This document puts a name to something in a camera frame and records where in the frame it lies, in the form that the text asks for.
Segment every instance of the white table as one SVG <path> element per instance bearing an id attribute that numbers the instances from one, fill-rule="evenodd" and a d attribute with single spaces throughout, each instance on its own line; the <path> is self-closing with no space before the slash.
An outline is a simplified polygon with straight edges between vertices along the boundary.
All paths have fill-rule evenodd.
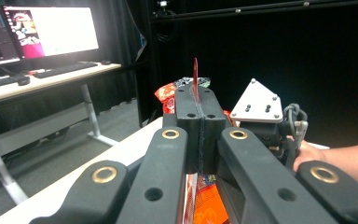
<path id="1" fill-rule="evenodd" d="M 97 161 L 119 161 L 128 166 L 143 157 L 158 129 L 162 127 L 162 118 L 156 119 L 140 131 L 127 137 L 104 153 L 75 169 L 57 182 L 36 193 L 33 197 L 20 203 L 0 216 L 0 223 L 29 223 L 36 217 L 49 217 L 61 207 L 66 194 L 77 178 L 91 164 Z"/>
<path id="2" fill-rule="evenodd" d="M 52 90 L 62 85 L 73 83 L 88 77 L 98 76 L 102 73 L 119 68 L 120 64 L 108 64 L 94 66 L 91 68 L 77 70 L 75 72 L 65 73 L 53 77 L 36 78 L 30 77 L 30 83 L 25 86 L 19 86 L 17 83 L 8 84 L 0 87 L 0 102 L 10 101 L 13 98 L 22 98 L 30 96 L 42 90 Z M 1 156 L 26 146 L 33 141 L 45 137 L 58 130 L 66 128 L 83 119 L 89 118 L 92 125 L 91 137 L 106 143 L 109 146 L 116 144 L 113 139 L 109 139 L 100 133 L 98 121 L 94 112 L 94 107 L 90 98 L 87 84 L 81 85 L 84 103 L 75 105 L 69 109 L 63 110 L 57 114 L 26 124 L 15 130 L 0 134 L 0 175 L 1 181 L 7 193 L 15 203 L 21 203 L 28 197 L 23 192 L 16 180 L 8 172 Z"/>

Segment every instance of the keyboard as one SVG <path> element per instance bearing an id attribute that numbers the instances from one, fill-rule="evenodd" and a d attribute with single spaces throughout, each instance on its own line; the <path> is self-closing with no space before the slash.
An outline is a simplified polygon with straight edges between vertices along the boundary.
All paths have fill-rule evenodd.
<path id="1" fill-rule="evenodd" d="M 26 76 L 13 76 L 0 78 L 0 86 L 5 86 L 11 83 L 19 83 L 20 86 L 28 84 L 30 81 L 29 77 Z"/>
<path id="2" fill-rule="evenodd" d="M 74 63 L 63 67 L 54 68 L 43 73 L 35 74 L 34 77 L 44 78 L 53 77 L 64 73 L 75 72 L 77 70 L 98 66 L 97 63 Z"/>

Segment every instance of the cable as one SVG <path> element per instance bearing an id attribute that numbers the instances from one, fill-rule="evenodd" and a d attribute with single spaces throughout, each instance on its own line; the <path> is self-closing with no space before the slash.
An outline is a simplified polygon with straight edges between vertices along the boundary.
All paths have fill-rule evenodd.
<path id="1" fill-rule="evenodd" d="M 290 104 L 283 110 L 283 115 L 286 116 L 286 119 L 289 122 L 290 132 L 292 133 L 292 136 L 296 138 L 295 122 L 298 120 L 307 121 L 307 114 L 300 109 L 300 106 L 298 104 Z"/>
<path id="2" fill-rule="evenodd" d="M 12 71 L 10 71 L 10 70 L 4 68 L 4 67 L 1 67 L 1 69 L 2 69 L 4 72 L 6 72 L 6 73 L 8 73 L 9 75 L 11 75 L 11 76 L 18 76 L 18 75 L 19 75 L 18 73 L 12 72 Z"/>

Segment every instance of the brass ring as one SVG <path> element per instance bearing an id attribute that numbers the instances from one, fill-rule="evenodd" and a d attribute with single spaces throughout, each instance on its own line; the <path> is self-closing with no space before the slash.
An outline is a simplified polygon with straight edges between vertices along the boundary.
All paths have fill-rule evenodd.
<path id="1" fill-rule="evenodd" d="M 98 174 L 101 172 L 101 171 L 105 171 L 105 170 L 108 170 L 111 172 L 111 174 L 107 177 L 104 177 L 104 178 L 101 178 L 98 176 Z M 116 177 L 116 174 L 117 174 L 117 170 L 115 167 L 112 167 L 112 166 L 104 166 L 104 167 L 101 167 L 100 169 L 94 171 L 94 173 L 92 173 L 92 180 L 95 182 L 95 183 L 99 183 L 99 184 L 104 184 L 104 183 L 107 183 L 111 180 L 113 180 L 115 177 Z"/>
<path id="2" fill-rule="evenodd" d="M 174 138 L 179 137 L 179 132 L 174 129 L 165 130 L 164 132 L 162 132 L 162 136 L 164 138 L 174 139 Z"/>
<path id="3" fill-rule="evenodd" d="M 325 171 L 328 174 L 330 174 L 330 177 L 326 177 L 324 175 L 321 175 L 320 173 L 318 173 L 319 171 Z M 336 173 L 334 173 L 333 171 L 326 169 L 322 166 L 314 166 L 312 168 L 310 168 L 310 173 L 317 179 L 322 180 L 323 182 L 329 183 L 329 184 L 335 184 L 338 182 L 339 178 L 338 175 Z"/>
<path id="4" fill-rule="evenodd" d="M 229 132 L 229 135 L 232 137 L 232 138 L 235 138 L 235 139 L 245 139 L 248 137 L 248 134 L 243 132 L 243 131 L 238 131 L 238 130 L 234 130 L 234 131 L 231 131 Z"/>

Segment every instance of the black curtain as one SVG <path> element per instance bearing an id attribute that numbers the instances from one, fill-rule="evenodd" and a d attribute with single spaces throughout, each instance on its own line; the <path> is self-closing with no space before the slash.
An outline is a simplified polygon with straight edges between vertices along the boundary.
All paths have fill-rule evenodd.
<path id="1" fill-rule="evenodd" d="M 172 0 L 168 10 L 205 16 L 207 10 L 278 2 Z M 210 89 L 224 109 L 234 108 L 254 77 L 281 97 L 283 107 L 297 103 L 307 112 L 306 140 L 358 145 L 358 5 L 351 4 L 152 23 L 156 33 L 175 22 L 179 27 L 175 39 L 155 48 L 162 82 L 191 75 L 197 57 L 199 76 L 211 79 Z"/>
<path id="2" fill-rule="evenodd" d="M 45 63 L 62 65 L 76 61 L 109 60 L 120 63 L 123 67 L 135 63 L 141 48 L 141 36 L 133 22 L 125 0 L 73 0 L 73 1 L 35 1 L 7 0 L 0 5 L 32 7 L 90 7 L 98 37 L 99 49 L 63 55 L 57 58 L 31 60 L 13 65 L 12 69 L 37 68 Z M 89 91 L 97 114 L 109 110 L 112 106 L 130 101 L 136 97 L 135 74 L 133 71 L 114 73 L 93 79 Z M 27 99 L 15 105 L 0 107 L 0 133 L 19 127 L 23 124 L 41 119 L 65 108 L 82 102 L 81 90 L 73 87 L 55 91 L 41 97 Z"/>

